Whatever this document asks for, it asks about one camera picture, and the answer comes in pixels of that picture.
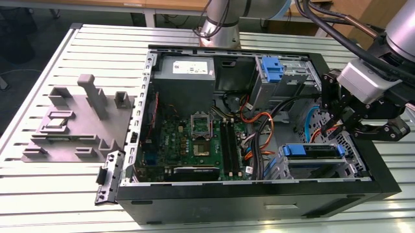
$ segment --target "slotted metal table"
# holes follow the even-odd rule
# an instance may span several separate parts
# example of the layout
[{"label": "slotted metal table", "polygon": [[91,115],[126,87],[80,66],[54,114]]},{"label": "slotted metal table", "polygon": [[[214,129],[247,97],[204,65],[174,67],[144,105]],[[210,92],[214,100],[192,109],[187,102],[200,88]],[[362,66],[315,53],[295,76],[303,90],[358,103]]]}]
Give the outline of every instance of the slotted metal table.
[{"label": "slotted metal table", "polygon": [[[240,33],[242,48],[306,51],[343,68],[355,56],[330,38]],[[375,142],[402,193],[324,219],[138,225],[119,205],[94,205],[100,163],[24,163],[22,152],[51,105],[55,85],[83,93],[76,80],[95,75],[111,95],[135,93],[150,44],[198,46],[191,30],[83,25],[70,29],[0,139],[0,232],[403,232],[415,229],[415,134],[398,143]]]}]

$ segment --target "open computer chassis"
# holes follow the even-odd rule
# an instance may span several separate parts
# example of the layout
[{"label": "open computer chassis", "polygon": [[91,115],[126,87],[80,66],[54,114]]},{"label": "open computer chassis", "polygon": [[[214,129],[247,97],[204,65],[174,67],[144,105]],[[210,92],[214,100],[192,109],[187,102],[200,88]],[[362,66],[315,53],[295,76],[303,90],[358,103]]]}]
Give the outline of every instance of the open computer chassis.
[{"label": "open computer chassis", "polygon": [[[314,53],[150,46],[143,72],[146,85],[135,99],[126,144],[123,150],[108,155],[99,176],[102,186],[95,204],[120,204],[139,224],[208,223],[328,217],[366,201],[382,200],[401,192],[374,143],[359,140],[346,133],[336,137],[335,143],[343,145],[347,152],[354,154],[358,168],[358,171],[354,172],[360,174],[356,178],[351,175],[347,178],[335,179],[220,180],[215,182],[139,182],[134,179],[135,164],[138,160],[142,160],[142,146],[138,138],[142,134],[148,86],[152,83],[158,61],[166,56],[242,57],[255,59],[256,62],[263,56],[275,56],[282,64],[302,62],[304,64],[302,68],[308,77],[303,81],[302,93],[310,88],[319,89],[319,77],[328,72],[322,55]],[[223,80],[219,80],[219,72],[228,71],[218,71],[215,67],[215,91],[222,88],[223,84]],[[299,110],[295,116],[299,120],[292,120],[291,128],[304,122],[303,118],[307,114],[304,106],[308,106],[310,109],[316,104],[312,100],[304,100],[299,102],[300,108],[295,106],[296,104],[292,106],[291,112],[286,113],[286,116],[294,114],[292,111],[295,112],[296,108]],[[316,118],[314,123],[327,121],[324,113],[316,113],[314,118]],[[276,136],[276,138],[294,140],[276,142],[279,145],[304,142],[302,130],[287,133],[286,128],[276,126],[276,135],[278,131],[280,137]],[[319,142],[332,143],[323,138]]]}]

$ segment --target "blue cable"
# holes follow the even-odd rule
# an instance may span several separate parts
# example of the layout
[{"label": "blue cable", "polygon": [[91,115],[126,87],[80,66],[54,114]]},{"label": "blue cable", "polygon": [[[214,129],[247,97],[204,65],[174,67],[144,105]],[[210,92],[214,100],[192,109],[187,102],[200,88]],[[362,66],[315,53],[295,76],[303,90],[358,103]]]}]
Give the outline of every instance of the blue cable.
[{"label": "blue cable", "polygon": [[314,114],[314,111],[319,108],[319,106],[314,106],[310,111],[308,111],[308,114],[307,114],[307,117],[306,117],[306,124],[304,124],[304,135],[306,135],[306,142],[308,143],[310,142],[310,129],[308,129],[308,125],[310,125],[310,119],[311,119],[311,116]]}]

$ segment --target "case hinge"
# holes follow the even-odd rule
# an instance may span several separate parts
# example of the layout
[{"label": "case hinge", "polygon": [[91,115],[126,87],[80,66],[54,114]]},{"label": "case hinge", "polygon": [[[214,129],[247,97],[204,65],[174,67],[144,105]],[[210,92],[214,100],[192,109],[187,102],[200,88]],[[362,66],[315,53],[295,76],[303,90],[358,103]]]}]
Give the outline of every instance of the case hinge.
[{"label": "case hinge", "polygon": [[118,150],[107,156],[106,165],[99,168],[96,183],[99,184],[95,205],[118,204],[115,201],[123,170],[126,152]]}]

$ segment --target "ram slot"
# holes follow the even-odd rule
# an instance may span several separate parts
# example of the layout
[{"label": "ram slot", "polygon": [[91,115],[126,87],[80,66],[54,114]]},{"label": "ram slot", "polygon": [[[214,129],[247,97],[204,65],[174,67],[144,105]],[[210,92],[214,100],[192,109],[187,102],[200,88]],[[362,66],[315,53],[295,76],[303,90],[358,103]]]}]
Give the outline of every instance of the ram slot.
[{"label": "ram slot", "polygon": [[228,122],[227,124],[227,132],[228,132],[228,148],[230,148],[230,155],[231,155],[231,160],[232,160],[232,172],[234,172],[234,176],[238,176],[240,169],[239,169],[239,156],[238,156],[238,151],[236,151],[236,135],[235,135],[232,122]]},{"label": "ram slot", "polygon": [[223,156],[223,170],[224,174],[228,175],[231,172],[231,156],[230,156],[228,133],[226,122],[220,123],[220,143],[222,143],[222,156]]}]

